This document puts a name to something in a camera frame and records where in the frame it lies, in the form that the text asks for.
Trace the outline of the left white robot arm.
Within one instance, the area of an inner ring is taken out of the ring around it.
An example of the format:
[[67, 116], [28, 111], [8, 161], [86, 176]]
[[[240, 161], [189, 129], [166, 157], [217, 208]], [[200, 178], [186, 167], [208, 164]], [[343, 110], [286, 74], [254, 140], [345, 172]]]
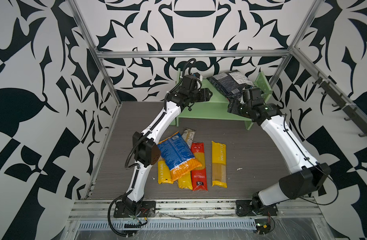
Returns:
[[161, 156], [158, 144], [165, 130], [186, 107], [207, 102], [211, 96], [208, 88], [169, 93], [168, 101], [152, 123], [142, 132], [134, 133], [133, 148], [125, 163], [125, 168], [134, 168], [134, 173], [127, 192], [121, 197], [124, 208], [131, 214], [138, 215], [140, 212], [149, 172]]

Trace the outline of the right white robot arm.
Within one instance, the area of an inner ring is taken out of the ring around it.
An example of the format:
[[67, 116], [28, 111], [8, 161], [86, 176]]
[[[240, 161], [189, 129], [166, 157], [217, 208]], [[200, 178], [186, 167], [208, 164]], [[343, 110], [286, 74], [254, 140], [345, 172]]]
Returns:
[[257, 123], [273, 140], [289, 171], [288, 176], [253, 195], [252, 212], [316, 192], [329, 178], [329, 165], [320, 164], [306, 150], [288, 127], [285, 115], [277, 105], [264, 101], [259, 88], [243, 90], [239, 99], [230, 99], [227, 111]]

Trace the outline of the black pasta bag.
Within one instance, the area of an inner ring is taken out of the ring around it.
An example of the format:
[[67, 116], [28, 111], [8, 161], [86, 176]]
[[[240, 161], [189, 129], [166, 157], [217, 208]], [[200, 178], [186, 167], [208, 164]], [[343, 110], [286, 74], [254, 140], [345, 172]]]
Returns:
[[220, 73], [206, 79], [229, 101], [240, 101], [242, 91], [254, 86], [254, 83], [238, 70]]

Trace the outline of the blue orange pasta bag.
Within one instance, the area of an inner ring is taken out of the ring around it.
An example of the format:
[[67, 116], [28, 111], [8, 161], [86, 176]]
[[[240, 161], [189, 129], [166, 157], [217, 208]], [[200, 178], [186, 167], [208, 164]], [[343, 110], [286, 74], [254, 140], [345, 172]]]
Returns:
[[161, 141], [158, 148], [161, 151], [161, 157], [170, 170], [173, 181], [202, 166], [179, 132]]

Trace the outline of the clear blue spaghetti pack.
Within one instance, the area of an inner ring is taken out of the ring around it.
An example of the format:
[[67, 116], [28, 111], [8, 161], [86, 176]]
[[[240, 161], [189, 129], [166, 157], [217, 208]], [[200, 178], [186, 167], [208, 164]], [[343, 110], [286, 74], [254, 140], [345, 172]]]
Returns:
[[189, 128], [185, 128], [184, 131], [183, 131], [182, 138], [184, 139], [184, 141], [188, 145], [189, 149], [191, 149], [195, 133], [196, 133], [195, 130], [192, 130], [192, 129], [189, 129]]

